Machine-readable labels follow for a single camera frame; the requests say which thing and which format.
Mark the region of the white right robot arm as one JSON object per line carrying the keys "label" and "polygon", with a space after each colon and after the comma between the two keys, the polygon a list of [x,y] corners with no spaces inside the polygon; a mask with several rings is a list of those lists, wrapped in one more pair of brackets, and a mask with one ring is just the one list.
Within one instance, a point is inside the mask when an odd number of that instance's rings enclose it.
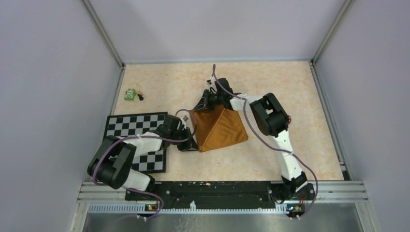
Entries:
{"label": "white right robot arm", "polygon": [[257,137],[264,135],[276,143],[273,150],[278,153],[285,196],[289,199],[297,199],[303,193],[308,180],[295,157],[290,142],[289,115],[276,96],[273,93],[263,96],[235,93],[225,78],[211,77],[206,84],[207,88],[203,91],[194,111],[211,112],[216,106],[223,106],[231,111],[242,111],[247,124],[250,124],[249,116],[252,115],[257,129],[252,128],[251,130],[256,133]]}

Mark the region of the brown satin napkin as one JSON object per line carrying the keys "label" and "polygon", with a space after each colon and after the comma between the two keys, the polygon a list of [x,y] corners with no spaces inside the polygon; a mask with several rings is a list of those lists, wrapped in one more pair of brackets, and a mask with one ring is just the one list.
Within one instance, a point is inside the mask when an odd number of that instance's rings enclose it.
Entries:
{"label": "brown satin napkin", "polygon": [[190,110],[197,125],[196,142],[200,152],[207,152],[248,140],[248,134],[237,111],[217,105],[211,112]]}

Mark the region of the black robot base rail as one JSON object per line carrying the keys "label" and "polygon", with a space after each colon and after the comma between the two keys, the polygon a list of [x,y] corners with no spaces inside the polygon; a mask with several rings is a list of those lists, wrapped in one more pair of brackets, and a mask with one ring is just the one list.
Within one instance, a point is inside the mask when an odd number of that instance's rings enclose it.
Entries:
{"label": "black robot base rail", "polygon": [[273,209],[279,203],[313,200],[315,190],[308,183],[298,193],[281,181],[162,181],[149,190],[151,195],[128,190],[127,201],[164,202],[163,209],[187,209],[195,206],[204,210]]}

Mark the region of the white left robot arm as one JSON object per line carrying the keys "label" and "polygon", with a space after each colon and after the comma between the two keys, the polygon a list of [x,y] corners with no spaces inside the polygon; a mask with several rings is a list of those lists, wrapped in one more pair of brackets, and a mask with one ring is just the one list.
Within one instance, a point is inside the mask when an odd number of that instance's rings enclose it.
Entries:
{"label": "white left robot arm", "polygon": [[144,200],[155,194],[155,179],[134,170],[132,165],[140,156],[166,150],[176,145],[179,151],[196,150],[193,136],[196,129],[187,126],[188,116],[165,115],[156,128],[142,134],[127,137],[106,136],[94,157],[87,174],[95,185],[106,185],[112,189],[134,189]]}

